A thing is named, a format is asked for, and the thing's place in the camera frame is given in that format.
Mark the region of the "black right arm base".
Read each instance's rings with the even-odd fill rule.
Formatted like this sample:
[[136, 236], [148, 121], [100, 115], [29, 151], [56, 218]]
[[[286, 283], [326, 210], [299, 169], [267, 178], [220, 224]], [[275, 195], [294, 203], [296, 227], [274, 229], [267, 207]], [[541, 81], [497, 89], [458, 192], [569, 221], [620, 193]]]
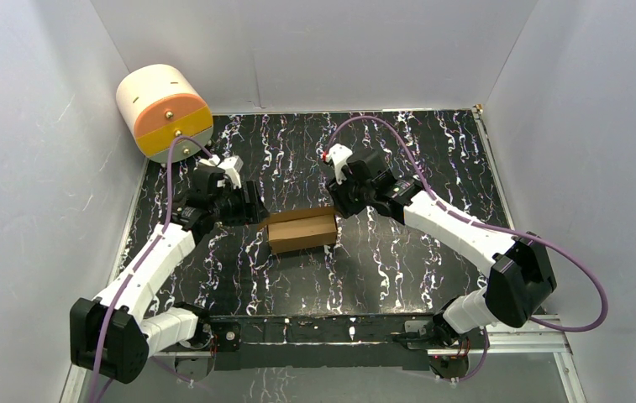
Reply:
[[429, 368], [438, 379], [453, 385], [471, 379], [482, 368], [491, 346], [485, 328], [478, 328], [482, 335], [483, 351], [478, 363], [470, 367], [469, 353], [473, 347], [471, 336], [475, 329], [467, 333], [456, 333], [444, 320], [434, 317], [428, 320], [412, 319], [404, 322], [404, 331], [392, 334], [392, 341], [409, 350], [445, 348], [446, 354], [428, 354]]

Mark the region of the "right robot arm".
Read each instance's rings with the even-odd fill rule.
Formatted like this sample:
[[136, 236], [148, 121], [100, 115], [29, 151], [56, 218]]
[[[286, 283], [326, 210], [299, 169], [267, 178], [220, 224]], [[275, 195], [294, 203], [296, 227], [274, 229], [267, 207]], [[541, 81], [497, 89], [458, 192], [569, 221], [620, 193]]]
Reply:
[[496, 322], [521, 327], [555, 291], [547, 251], [532, 234], [484, 228], [478, 219], [432, 198], [418, 175], [394, 176], [373, 149], [354, 153], [336, 144], [322, 160], [334, 170], [327, 189], [342, 218], [371, 207], [440, 241], [486, 277], [485, 288], [450, 300], [434, 315], [427, 333], [446, 348], [457, 347], [477, 327]]

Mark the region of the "brown cardboard box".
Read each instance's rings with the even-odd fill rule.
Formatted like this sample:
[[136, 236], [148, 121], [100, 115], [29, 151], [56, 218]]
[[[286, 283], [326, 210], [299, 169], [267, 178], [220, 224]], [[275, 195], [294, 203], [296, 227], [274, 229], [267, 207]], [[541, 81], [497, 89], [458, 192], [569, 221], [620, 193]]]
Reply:
[[273, 254], [334, 245], [338, 226], [333, 207], [312, 207], [272, 213], [258, 226], [266, 231]]

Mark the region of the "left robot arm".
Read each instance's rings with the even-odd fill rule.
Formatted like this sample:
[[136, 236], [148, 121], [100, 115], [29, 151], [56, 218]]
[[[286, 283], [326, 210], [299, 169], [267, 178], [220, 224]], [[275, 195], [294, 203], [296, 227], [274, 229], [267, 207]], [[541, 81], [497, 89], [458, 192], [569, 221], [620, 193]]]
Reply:
[[155, 226], [146, 245], [105, 289], [78, 299], [70, 310], [70, 356], [78, 367], [123, 384], [135, 380], [148, 359], [176, 344], [202, 349], [213, 339], [208, 311], [177, 303], [145, 313], [174, 269], [216, 224], [258, 224], [269, 216], [256, 181], [242, 181], [230, 168], [203, 165], [192, 188]]

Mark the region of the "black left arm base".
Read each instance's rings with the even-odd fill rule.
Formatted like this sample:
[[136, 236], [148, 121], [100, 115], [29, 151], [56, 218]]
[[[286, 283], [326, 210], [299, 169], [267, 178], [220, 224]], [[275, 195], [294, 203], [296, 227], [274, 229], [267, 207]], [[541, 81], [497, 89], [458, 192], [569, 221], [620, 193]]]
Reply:
[[215, 359], [216, 353], [235, 352], [240, 344], [239, 322], [211, 317], [208, 311], [196, 306], [174, 306], [144, 320], [141, 327], [150, 347], [149, 360], [188, 384], [197, 379], [191, 374], [179, 372], [176, 353], [164, 355], [166, 349], [179, 346], [200, 355], [206, 353], [210, 359]]

